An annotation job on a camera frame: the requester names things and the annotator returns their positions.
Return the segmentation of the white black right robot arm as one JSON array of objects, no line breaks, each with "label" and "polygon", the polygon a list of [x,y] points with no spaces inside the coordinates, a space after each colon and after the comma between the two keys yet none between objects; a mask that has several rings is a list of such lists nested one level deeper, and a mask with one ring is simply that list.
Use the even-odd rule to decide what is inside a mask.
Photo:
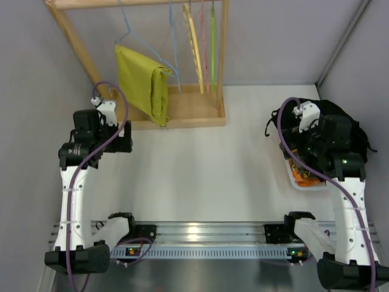
[{"label": "white black right robot arm", "polygon": [[336,240],[321,231],[307,216],[294,223],[294,233],[317,261],[318,278],[327,290],[375,291],[388,283],[388,267],[380,264],[371,242],[364,202],[365,162],[351,149],[352,121],[327,115],[300,122],[297,152],[280,141],[290,158],[325,181],[331,195]]}]

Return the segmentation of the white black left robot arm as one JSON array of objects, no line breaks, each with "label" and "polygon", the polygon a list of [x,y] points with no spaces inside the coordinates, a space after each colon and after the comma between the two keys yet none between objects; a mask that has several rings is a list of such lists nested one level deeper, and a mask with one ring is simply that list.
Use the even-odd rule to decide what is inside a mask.
[{"label": "white black left robot arm", "polygon": [[110,253],[136,226],[130,212],[117,212],[92,232],[91,201],[103,153],[130,153],[131,122],[118,125],[97,109],[73,114],[73,140],[58,152],[63,185],[60,227],[44,263],[63,274],[100,274],[108,270]]}]

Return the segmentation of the yellow-green trousers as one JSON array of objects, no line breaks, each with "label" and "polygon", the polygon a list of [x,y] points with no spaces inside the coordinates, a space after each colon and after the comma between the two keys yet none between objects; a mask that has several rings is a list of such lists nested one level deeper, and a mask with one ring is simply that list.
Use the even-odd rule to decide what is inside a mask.
[{"label": "yellow-green trousers", "polygon": [[168,84],[171,71],[127,47],[116,45],[115,57],[120,89],[127,101],[160,127],[168,122]]}]

